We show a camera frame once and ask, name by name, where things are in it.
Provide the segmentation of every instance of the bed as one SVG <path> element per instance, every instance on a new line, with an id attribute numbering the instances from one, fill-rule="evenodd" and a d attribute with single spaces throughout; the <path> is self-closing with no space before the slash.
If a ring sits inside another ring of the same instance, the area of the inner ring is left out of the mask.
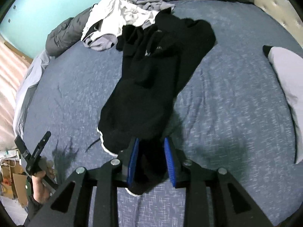
<path id="1" fill-rule="evenodd" d="M 290 29 L 294 39 L 287 24 L 253 4 L 173 3 L 175 16 L 207 20 L 217 42 L 178 95 L 165 134 L 202 167 L 228 169 L 276 226 L 303 201 L 303 164 L 294 164 L 291 113 L 262 47 L 303 57 L 301 34 Z M 50 60 L 28 108 L 23 139 L 33 151 L 51 131 L 43 153 L 54 160 L 59 184 L 79 166 L 93 169 L 113 158 L 100 144 L 85 150 L 99 137 L 100 110 L 121 77 L 121 62 L 115 47 L 97 52 L 82 42 Z M 119 225 L 183 226 L 184 205 L 185 191 L 169 181 L 138 198 L 119 189 Z"/>

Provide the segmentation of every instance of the cardboard box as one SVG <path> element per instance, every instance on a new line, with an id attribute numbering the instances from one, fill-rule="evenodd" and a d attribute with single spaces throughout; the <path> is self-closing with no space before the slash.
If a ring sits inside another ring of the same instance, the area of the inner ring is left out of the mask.
<path id="1" fill-rule="evenodd" d="M 23 168 L 19 162 L 7 160 L 4 161 L 5 164 L 10 166 L 1 166 L 2 168 L 2 194 L 10 199 L 18 198 L 22 207 L 27 206 L 27 196 L 26 196 L 26 178 L 27 176 L 21 175 Z"/>

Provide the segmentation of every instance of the tufted headboard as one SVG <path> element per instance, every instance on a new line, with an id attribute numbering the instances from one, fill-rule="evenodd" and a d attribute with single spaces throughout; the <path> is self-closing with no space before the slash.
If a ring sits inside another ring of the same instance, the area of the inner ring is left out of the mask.
<path id="1" fill-rule="evenodd" d="M 303 13 L 294 0 L 255 0 L 255 5 L 278 21 L 303 47 Z"/>

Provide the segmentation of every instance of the metal bolt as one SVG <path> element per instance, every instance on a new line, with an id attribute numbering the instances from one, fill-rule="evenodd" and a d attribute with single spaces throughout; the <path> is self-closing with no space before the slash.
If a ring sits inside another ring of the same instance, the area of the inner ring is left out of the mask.
<path id="1" fill-rule="evenodd" d="M 113 166 L 117 166 L 117 165 L 120 164 L 120 160 L 118 160 L 118 159 L 112 159 L 111 164 L 112 164 Z"/>
<path id="2" fill-rule="evenodd" d="M 186 159 L 186 160 L 183 162 L 183 165 L 185 165 L 185 166 L 191 166 L 191 160 Z"/>
<path id="3" fill-rule="evenodd" d="M 78 167 L 77 169 L 76 169 L 76 172 L 78 173 L 78 174 L 82 174 L 83 172 L 85 172 L 85 168 L 84 167 Z"/>
<path id="4" fill-rule="evenodd" d="M 218 172 L 222 175 L 225 175 L 227 173 L 227 170 L 225 168 L 219 168 Z"/>

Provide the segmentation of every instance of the curtain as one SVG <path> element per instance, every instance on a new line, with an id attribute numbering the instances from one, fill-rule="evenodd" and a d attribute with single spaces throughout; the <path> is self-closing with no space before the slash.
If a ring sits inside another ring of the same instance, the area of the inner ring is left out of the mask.
<path id="1" fill-rule="evenodd" d="M 0 151 L 16 148 L 13 119 L 16 92 L 30 64 L 0 42 Z"/>

